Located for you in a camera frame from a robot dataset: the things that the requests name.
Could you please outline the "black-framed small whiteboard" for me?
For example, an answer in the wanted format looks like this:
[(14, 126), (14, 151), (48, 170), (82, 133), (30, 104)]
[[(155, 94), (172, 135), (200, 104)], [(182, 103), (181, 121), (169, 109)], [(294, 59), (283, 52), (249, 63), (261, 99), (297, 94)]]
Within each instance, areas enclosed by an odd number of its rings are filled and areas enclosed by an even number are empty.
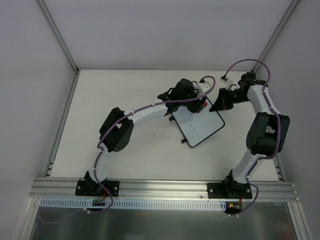
[(183, 135), (181, 143), (187, 143), (191, 148), (198, 146), (225, 126), (225, 121), (218, 112), (210, 112), (213, 105), (211, 101), (207, 98), (206, 102), (207, 106), (200, 113), (191, 113), (182, 106), (169, 118), (169, 121), (176, 122)]

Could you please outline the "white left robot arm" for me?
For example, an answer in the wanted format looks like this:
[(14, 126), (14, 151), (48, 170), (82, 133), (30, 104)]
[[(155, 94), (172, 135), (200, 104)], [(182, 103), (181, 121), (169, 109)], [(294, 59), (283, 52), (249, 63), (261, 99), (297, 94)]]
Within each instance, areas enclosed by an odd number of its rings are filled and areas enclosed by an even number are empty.
[(138, 109), (129, 111), (115, 107), (111, 110), (99, 129), (100, 137), (97, 148), (100, 150), (93, 167), (85, 173), (78, 183), (78, 190), (82, 196), (110, 195), (107, 176), (98, 176), (98, 164), (104, 153), (119, 152), (127, 147), (133, 129), (139, 125), (176, 112), (186, 107), (190, 113), (198, 113), (204, 108), (206, 95), (214, 85), (210, 85), (202, 78), (199, 82), (182, 78), (175, 87), (159, 94), (151, 103)]

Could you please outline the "red bone-shaped eraser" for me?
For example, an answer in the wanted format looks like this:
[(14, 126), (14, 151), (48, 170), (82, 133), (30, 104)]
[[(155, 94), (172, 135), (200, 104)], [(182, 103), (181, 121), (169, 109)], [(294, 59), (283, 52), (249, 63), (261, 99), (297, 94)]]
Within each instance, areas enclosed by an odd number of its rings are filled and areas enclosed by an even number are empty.
[(195, 113), (200, 113), (207, 105), (208, 103), (206, 101), (200, 102), (195, 108)]

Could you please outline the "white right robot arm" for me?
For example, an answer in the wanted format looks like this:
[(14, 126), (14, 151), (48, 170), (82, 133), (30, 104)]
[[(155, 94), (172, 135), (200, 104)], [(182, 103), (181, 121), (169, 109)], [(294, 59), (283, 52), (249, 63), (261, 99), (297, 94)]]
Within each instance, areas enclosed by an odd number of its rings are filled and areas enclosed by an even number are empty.
[(255, 73), (247, 72), (238, 81), (238, 88), (226, 75), (221, 77), (224, 88), (210, 108), (212, 112), (231, 110), (235, 104), (249, 102), (255, 118), (247, 133), (247, 150), (239, 164), (220, 183), (207, 184), (210, 199), (251, 199), (251, 179), (265, 160), (273, 159), (283, 148), (290, 118), (274, 106), (267, 81), (258, 80)]

